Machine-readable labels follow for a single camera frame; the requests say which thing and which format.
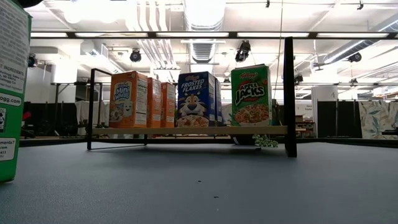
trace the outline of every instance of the green box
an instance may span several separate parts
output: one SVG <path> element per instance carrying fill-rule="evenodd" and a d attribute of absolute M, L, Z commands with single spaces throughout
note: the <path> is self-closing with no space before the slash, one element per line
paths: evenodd
<path fill-rule="evenodd" d="M 7 182 L 16 174 L 31 18 L 11 0 L 0 9 L 0 182 Z"/>
<path fill-rule="evenodd" d="M 255 65 L 231 71 L 232 125 L 268 126 L 272 122 L 269 67 Z"/>

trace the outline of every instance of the patterned panel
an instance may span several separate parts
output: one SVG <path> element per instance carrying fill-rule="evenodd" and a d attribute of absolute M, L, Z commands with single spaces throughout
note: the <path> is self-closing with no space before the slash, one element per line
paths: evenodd
<path fill-rule="evenodd" d="M 397 136 L 382 135 L 382 131 L 395 129 L 398 125 L 398 103 L 384 101 L 359 102 L 362 138 L 397 139 Z"/>

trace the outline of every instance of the apple jacks box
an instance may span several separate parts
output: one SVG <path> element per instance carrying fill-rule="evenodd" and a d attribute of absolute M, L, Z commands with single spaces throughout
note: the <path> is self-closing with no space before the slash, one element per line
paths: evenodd
<path fill-rule="evenodd" d="M 231 71 L 232 125 L 271 125 L 271 83 L 265 65 L 236 68 Z"/>

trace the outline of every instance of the gray table surface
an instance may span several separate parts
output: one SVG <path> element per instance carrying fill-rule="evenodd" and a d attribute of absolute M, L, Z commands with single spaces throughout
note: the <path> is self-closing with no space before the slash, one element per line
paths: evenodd
<path fill-rule="evenodd" d="M 100 144 L 96 147 L 114 146 Z M 398 150 L 326 143 L 20 150 L 0 223 L 398 223 Z"/>

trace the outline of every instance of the wooden shelf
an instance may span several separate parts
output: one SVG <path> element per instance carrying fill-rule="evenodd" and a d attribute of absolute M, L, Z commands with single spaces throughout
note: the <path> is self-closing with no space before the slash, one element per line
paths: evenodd
<path fill-rule="evenodd" d="M 93 134 L 287 134 L 287 126 L 211 128 L 93 128 Z"/>

